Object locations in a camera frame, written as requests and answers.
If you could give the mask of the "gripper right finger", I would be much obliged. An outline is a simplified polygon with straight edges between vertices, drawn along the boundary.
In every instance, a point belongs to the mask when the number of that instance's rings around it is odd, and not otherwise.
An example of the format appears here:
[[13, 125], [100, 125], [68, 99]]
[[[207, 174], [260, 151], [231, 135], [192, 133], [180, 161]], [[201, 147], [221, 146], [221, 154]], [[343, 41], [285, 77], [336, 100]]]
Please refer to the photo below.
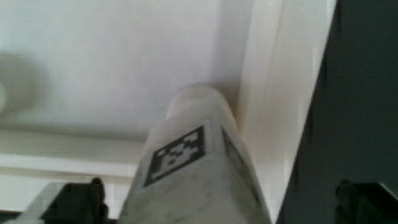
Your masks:
[[398, 224], [398, 193], [384, 183], [340, 182], [335, 224]]

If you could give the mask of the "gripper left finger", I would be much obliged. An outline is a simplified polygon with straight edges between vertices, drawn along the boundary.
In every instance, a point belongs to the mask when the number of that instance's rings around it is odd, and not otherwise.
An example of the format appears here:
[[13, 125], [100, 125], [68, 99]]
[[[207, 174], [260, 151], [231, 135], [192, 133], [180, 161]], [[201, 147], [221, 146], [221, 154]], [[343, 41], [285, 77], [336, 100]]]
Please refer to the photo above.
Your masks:
[[11, 224], [109, 224], [102, 179], [50, 183]]

